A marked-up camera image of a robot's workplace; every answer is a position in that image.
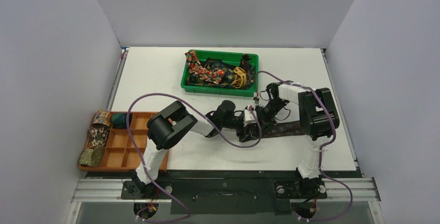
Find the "dark teal rolled tie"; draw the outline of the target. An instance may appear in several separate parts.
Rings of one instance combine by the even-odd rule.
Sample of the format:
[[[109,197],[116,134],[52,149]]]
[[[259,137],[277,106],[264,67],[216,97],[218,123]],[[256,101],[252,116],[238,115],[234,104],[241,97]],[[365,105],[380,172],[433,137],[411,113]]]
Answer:
[[[127,113],[113,113],[111,117],[112,129],[127,129],[131,127],[133,113],[127,119]]]

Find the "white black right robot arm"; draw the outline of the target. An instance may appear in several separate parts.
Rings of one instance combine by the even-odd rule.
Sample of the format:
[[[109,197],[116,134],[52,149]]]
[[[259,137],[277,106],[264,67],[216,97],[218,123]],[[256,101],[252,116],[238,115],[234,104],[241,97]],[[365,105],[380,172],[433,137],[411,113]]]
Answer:
[[[302,159],[296,169],[298,179],[293,191],[300,197],[324,193],[322,159],[324,147],[335,141],[339,115],[328,88],[312,89],[290,83],[271,83],[267,86],[269,101],[256,107],[258,122],[275,123],[275,116],[288,103],[295,103],[299,112],[299,127],[306,136]]]

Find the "green plastic bin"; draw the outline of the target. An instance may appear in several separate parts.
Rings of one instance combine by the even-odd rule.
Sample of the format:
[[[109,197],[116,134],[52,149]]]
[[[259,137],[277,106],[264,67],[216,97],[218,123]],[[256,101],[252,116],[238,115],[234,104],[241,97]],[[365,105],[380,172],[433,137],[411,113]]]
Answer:
[[[208,51],[208,50],[195,50],[196,55],[200,61],[206,61],[207,58],[221,59],[223,62],[238,66],[240,64],[241,55],[248,54],[251,57],[250,63],[254,66],[254,83],[247,90],[238,89],[226,89],[226,88],[213,88],[213,87],[197,87],[190,86],[186,83],[186,79],[189,75],[187,64],[185,61],[185,68],[182,75],[181,87],[186,92],[191,93],[205,93],[205,94],[216,94],[216,95],[231,95],[231,96],[243,96],[243,97],[253,97],[254,92],[258,89],[257,82],[257,72],[259,65],[259,57],[253,53],[237,53],[237,52],[221,52],[221,51]]]

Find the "red floral patterned tie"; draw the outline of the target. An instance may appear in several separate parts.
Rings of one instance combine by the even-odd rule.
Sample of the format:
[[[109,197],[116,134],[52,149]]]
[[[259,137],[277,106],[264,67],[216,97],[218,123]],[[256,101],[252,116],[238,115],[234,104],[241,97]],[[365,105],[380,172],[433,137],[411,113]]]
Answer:
[[[189,50],[185,53],[185,56],[189,73],[202,81],[218,85],[226,74],[225,68],[216,66],[214,68],[206,68],[202,66],[195,50]]]

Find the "colourful rolled tie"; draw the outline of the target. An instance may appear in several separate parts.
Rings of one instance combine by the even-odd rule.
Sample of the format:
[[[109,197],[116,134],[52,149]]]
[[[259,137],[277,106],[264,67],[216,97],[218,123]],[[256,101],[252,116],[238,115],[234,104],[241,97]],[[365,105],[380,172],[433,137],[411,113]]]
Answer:
[[[107,110],[98,110],[92,119],[91,125],[100,124],[111,127],[112,112]]]

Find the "orange compartment tray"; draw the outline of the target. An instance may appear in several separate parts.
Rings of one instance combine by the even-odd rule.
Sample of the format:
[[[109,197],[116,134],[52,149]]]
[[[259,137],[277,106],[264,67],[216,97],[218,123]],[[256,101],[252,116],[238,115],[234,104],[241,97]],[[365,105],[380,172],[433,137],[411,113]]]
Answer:
[[[135,170],[140,165],[140,155],[136,151],[136,147],[141,153],[146,151],[148,132],[146,125],[155,113],[144,111],[131,113],[133,113],[131,127],[112,129],[111,125],[101,165],[99,167],[78,165],[80,170],[86,172],[128,172]],[[83,151],[86,148],[93,148],[89,147],[88,133]]]

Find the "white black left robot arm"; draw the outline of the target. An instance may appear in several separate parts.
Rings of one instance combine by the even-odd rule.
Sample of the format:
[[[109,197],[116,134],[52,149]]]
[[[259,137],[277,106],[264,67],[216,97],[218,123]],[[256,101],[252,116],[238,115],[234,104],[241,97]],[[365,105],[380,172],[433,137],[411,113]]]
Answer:
[[[190,114],[184,104],[175,101],[147,123],[147,146],[140,165],[132,173],[134,191],[142,198],[149,198],[155,191],[155,180],[168,150],[173,148],[188,132],[211,138],[222,129],[236,130],[240,139],[248,134],[246,125],[256,122],[253,110],[235,110],[231,101],[223,101],[216,110],[205,115]]]

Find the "aluminium frame rail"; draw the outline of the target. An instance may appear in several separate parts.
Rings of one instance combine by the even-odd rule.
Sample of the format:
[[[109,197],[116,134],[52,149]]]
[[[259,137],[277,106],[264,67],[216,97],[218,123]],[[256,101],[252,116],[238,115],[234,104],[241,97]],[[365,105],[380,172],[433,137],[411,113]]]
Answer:
[[[324,179],[324,187],[326,188],[327,198],[324,201],[342,202],[350,200],[349,189],[353,195],[353,201],[356,202],[380,202],[381,198],[375,181],[373,178],[339,178],[340,182],[334,182],[329,179]],[[123,196],[127,192],[123,185],[125,179],[81,179],[78,181],[74,191],[72,202],[131,202],[131,203],[146,203],[150,201],[149,198],[141,199],[137,196]],[[197,199],[204,196],[226,196],[231,197],[239,193],[249,194],[252,200],[257,200],[262,197],[263,193],[273,195],[274,182],[269,182],[269,189],[264,190],[262,186],[251,185],[256,183],[256,179],[251,179],[249,183],[240,183],[237,180],[229,180],[223,182],[220,179],[184,179],[183,182],[189,183],[193,188],[190,190],[178,186],[177,183],[172,183],[171,194],[180,201],[183,201],[183,196],[178,196],[177,193],[181,189],[183,192],[189,192],[190,199]]]

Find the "dark brown blue-patterned tie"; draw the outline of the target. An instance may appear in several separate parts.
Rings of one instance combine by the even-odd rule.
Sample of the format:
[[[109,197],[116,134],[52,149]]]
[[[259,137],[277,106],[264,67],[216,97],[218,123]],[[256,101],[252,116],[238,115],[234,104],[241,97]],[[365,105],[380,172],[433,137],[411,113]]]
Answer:
[[[283,136],[302,136],[305,135],[300,127],[299,121],[275,123],[275,124],[261,124],[262,138],[273,138]],[[255,140],[260,137],[260,129],[257,124],[248,124],[244,132],[241,134],[242,141]]]

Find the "dark navy patterned tie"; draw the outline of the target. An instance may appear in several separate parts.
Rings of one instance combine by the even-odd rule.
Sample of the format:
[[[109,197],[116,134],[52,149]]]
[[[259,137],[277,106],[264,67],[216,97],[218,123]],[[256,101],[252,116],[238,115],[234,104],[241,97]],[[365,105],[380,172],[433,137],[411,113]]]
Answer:
[[[247,74],[247,83],[242,89],[238,90],[247,90],[249,89],[253,83],[254,83],[254,72],[255,68],[250,63],[251,57],[248,54],[241,55],[240,64],[239,67],[243,68],[246,71]],[[221,67],[226,69],[226,74],[222,78],[221,82],[216,85],[211,82],[205,82],[201,79],[196,78],[195,76],[191,75],[189,73],[186,83],[190,86],[197,86],[197,87],[213,87],[213,88],[226,88],[226,89],[235,89],[231,83],[234,78],[233,69],[236,67],[235,65],[231,65],[228,63],[223,62],[221,59],[214,59],[214,58],[207,58],[206,61],[200,61],[201,65],[206,68],[214,68]]]

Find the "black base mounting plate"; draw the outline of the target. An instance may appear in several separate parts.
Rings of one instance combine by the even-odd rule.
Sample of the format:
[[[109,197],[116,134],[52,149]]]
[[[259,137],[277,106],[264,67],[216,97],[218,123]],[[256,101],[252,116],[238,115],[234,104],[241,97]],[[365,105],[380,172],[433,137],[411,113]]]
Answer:
[[[137,207],[171,203],[172,214],[287,215],[327,198],[322,178],[301,179],[296,171],[172,171],[160,173],[156,184],[122,183],[121,196]]]

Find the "yellow patterned tie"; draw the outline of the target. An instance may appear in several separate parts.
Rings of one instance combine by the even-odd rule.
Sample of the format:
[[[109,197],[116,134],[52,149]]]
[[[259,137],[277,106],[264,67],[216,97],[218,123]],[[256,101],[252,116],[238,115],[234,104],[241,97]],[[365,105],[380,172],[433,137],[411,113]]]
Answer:
[[[234,78],[231,85],[235,89],[242,89],[247,83],[246,71],[243,68],[236,66],[233,69],[233,74],[234,74]]]

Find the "brown floral rolled tie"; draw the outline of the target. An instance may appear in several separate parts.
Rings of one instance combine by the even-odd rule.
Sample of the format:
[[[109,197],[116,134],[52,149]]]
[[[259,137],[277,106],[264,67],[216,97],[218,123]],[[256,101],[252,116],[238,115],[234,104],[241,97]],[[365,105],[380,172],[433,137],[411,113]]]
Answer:
[[[104,124],[94,124],[88,132],[89,147],[105,147],[110,134],[110,127]]]

